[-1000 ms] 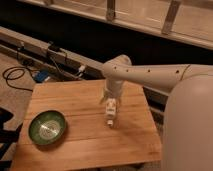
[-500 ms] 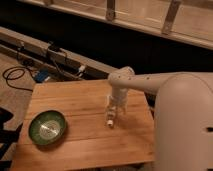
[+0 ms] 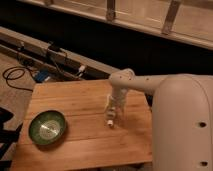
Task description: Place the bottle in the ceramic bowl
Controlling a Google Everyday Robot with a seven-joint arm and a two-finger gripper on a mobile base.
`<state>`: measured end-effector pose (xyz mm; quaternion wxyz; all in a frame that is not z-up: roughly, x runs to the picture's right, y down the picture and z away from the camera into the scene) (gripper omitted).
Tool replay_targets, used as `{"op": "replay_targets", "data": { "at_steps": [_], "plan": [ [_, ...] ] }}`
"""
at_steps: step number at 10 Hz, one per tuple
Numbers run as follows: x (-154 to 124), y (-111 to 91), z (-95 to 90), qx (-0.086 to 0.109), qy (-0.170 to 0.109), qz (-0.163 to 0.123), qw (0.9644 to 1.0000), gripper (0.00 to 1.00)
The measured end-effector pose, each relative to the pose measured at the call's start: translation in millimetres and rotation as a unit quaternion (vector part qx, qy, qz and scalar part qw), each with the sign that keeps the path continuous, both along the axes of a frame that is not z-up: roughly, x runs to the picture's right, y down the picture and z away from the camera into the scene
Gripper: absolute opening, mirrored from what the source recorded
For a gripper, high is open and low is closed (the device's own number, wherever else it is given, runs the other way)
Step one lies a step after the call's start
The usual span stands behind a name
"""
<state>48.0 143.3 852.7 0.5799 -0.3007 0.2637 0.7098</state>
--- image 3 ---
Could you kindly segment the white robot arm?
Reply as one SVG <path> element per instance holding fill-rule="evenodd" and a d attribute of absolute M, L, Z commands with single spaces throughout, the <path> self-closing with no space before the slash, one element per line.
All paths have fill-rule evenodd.
<path fill-rule="evenodd" d="M 109 83 L 106 118 L 110 126 L 124 109 L 128 91 L 153 97 L 153 171 L 213 171 L 212 75 L 137 76 L 124 69 L 112 73 Z"/>

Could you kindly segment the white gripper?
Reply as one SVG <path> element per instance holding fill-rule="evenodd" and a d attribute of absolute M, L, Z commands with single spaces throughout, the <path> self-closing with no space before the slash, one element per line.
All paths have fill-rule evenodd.
<path fill-rule="evenodd" d="M 113 88 L 111 93 L 111 101 L 115 106 L 118 106 L 118 110 L 121 116 L 121 119 L 124 119 L 125 116 L 125 101 L 126 101 L 127 90 L 122 88 Z M 107 117 L 113 116 L 113 107 L 110 103 L 106 104 L 105 115 Z"/>

